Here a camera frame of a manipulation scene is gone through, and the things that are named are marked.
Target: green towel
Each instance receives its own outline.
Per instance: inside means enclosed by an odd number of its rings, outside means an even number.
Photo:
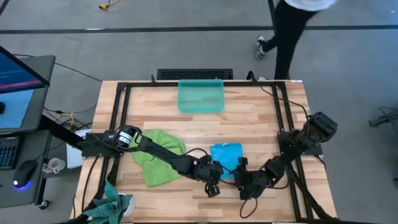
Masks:
[[[161,130],[144,131],[143,135],[151,138],[156,144],[161,145],[178,155],[181,155],[185,152],[185,145],[181,140]],[[137,144],[132,141],[130,147],[135,146],[137,146]],[[170,164],[154,157],[149,153],[132,152],[132,156],[134,160],[142,167],[142,174],[144,176],[145,184],[148,187],[165,184],[181,177],[177,171],[172,169]]]

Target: person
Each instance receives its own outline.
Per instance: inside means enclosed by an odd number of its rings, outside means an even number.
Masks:
[[[319,11],[329,8],[337,0],[280,0],[275,10],[275,35],[265,40],[257,37],[257,59],[277,47],[275,80],[290,79],[289,70],[294,50],[307,22]]]

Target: translucent container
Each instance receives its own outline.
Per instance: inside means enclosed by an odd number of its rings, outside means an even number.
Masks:
[[[222,80],[180,80],[178,108],[183,113],[219,113],[224,109]]]

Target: monitor screen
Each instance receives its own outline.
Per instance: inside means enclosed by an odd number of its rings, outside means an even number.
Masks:
[[[34,88],[44,87],[45,84],[37,77],[38,74],[30,72],[26,65],[19,65],[13,59],[0,52],[0,93],[19,91],[19,90],[30,90]]]

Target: white paper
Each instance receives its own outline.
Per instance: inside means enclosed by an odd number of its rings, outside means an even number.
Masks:
[[[75,134],[86,139],[86,133],[91,133],[91,129],[84,129],[76,131]],[[67,144],[67,164],[68,169],[73,169],[83,165],[83,159],[81,158],[81,150]]]

